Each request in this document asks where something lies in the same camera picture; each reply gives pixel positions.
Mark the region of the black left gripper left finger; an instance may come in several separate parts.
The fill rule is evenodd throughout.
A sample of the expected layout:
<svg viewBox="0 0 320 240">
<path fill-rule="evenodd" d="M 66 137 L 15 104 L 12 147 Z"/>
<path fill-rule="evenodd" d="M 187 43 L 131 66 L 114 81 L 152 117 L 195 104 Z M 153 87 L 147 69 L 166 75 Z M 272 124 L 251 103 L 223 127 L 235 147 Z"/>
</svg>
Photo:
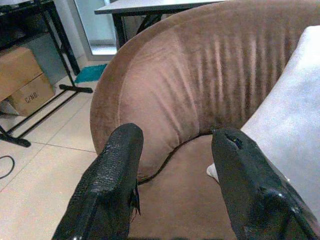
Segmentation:
<svg viewBox="0 0 320 240">
<path fill-rule="evenodd" d="M 138 166 L 143 131 L 134 123 L 117 127 L 83 173 L 54 240 L 125 240 L 133 210 L 140 212 Z"/>
</svg>

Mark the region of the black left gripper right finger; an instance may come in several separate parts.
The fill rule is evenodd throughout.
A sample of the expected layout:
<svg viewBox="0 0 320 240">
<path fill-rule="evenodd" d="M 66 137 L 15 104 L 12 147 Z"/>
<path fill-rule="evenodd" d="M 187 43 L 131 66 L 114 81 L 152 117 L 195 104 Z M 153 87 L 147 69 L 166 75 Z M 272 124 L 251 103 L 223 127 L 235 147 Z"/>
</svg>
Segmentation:
<svg viewBox="0 0 320 240">
<path fill-rule="evenodd" d="M 238 240 L 318 240 L 311 209 L 259 146 L 236 128 L 212 130 L 211 150 Z"/>
</svg>

